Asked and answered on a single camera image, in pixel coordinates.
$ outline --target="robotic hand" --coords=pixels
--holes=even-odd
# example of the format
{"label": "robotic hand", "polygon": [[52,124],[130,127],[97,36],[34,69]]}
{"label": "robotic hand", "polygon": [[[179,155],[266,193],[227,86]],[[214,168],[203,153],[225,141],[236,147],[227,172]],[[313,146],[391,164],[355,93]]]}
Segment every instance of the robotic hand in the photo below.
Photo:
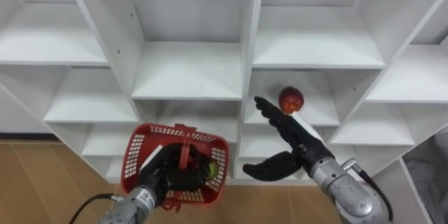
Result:
{"label": "robotic hand", "polygon": [[137,186],[126,198],[99,219],[103,224],[141,224],[156,207],[162,206],[168,190],[196,191],[209,177],[211,159],[193,145],[190,157],[197,166],[179,169],[182,143],[158,148],[142,165]]}
{"label": "robotic hand", "polygon": [[[354,158],[339,165],[305,121],[300,124],[262,97],[255,97],[255,103],[292,151],[277,153],[260,164],[245,164],[243,171],[246,174],[260,181],[278,181],[303,168],[337,207],[343,223],[384,224],[393,221],[386,196]],[[350,168],[368,185],[360,184],[349,175],[347,170]]]}

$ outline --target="silver metal cylinder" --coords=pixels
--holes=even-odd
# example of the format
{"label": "silver metal cylinder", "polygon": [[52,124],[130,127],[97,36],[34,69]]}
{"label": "silver metal cylinder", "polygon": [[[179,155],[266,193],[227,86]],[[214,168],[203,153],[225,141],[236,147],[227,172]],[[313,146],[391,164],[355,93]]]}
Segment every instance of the silver metal cylinder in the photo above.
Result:
{"label": "silver metal cylinder", "polygon": [[335,159],[319,160],[311,168],[310,176],[348,223],[387,223],[384,204],[378,194],[356,181]]}
{"label": "silver metal cylinder", "polygon": [[124,200],[114,204],[113,208],[99,219],[103,224],[141,224],[155,208],[155,193],[148,188],[133,189]]}

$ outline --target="red basket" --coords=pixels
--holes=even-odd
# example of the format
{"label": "red basket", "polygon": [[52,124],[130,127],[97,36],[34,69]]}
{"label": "red basket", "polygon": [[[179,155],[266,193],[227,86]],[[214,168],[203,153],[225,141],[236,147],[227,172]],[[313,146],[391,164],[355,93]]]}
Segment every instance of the red basket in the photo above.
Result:
{"label": "red basket", "polygon": [[182,147],[179,168],[185,168],[188,162],[190,148],[193,144],[203,154],[214,159],[219,164],[218,175],[207,181],[195,192],[168,191],[167,198],[162,203],[165,210],[176,207],[179,211],[181,204],[210,205],[219,197],[229,163],[229,146],[227,142],[212,134],[196,132],[196,128],[176,124],[174,127],[145,123],[138,126],[132,133],[127,145],[125,159],[121,171],[121,186],[129,193],[136,185],[140,167],[146,158],[159,146],[171,143],[184,143]]}

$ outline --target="white shelving unit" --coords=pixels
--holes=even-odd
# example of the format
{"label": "white shelving unit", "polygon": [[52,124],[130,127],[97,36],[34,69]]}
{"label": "white shelving unit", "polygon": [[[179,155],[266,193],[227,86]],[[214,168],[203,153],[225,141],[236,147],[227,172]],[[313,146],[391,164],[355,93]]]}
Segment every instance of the white shelving unit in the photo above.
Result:
{"label": "white shelving unit", "polygon": [[[448,124],[447,0],[0,0],[0,86],[110,182],[140,123],[231,147],[230,184],[288,150],[255,110],[300,115],[371,175]],[[277,184],[309,185],[294,176]]]}

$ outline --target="white shelf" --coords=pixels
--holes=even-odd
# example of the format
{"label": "white shelf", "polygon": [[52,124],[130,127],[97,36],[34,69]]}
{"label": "white shelf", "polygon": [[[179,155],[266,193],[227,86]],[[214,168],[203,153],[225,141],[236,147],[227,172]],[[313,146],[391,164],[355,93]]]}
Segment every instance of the white shelf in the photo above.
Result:
{"label": "white shelf", "polygon": [[415,144],[400,110],[393,104],[363,104],[331,143],[372,146]]}
{"label": "white shelf", "polygon": [[137,125],[94,124],[85,140],[81,155],[124,156]]}
{"label": "white shelf", "polygon": [[235,101],[159,101],[156,122],[181,123],[236,143],[237,105]]}
{"label": "white shelf", "polygon": [[367,101],[448,103],[448,57],[438,45],[409,45]]}
{"label": "white shelf", "polygon": [[280,91],[289,85],[303,94],[304,105],[299,114],[310,125],[340,124],[326,76],[320,71],[254,71],[251,80],[244,120],[247,124],[268,123],[256,109],[254,96],[264,97],[278,105]]}
{"label": "white shelf", "polygon": [[68,70],[43,120],[47,123],[138,121],[110,69]]}
{"label": "white shelf", "polygon": [[382,56],[354,8],[261,8],[253,67],[381,69]]}
{"label": "white shelf", "polygon": [[0,28],[0,64],[107,66],[76,4],[25,3]]}
{"label": "white shelf", "polygon": [[135,99],[241,100],[238,43],[147,42]]}
{"label": "white shelf", "polygon": [[124,157],[112,157],[105,178],[109,183],[119,183]]}

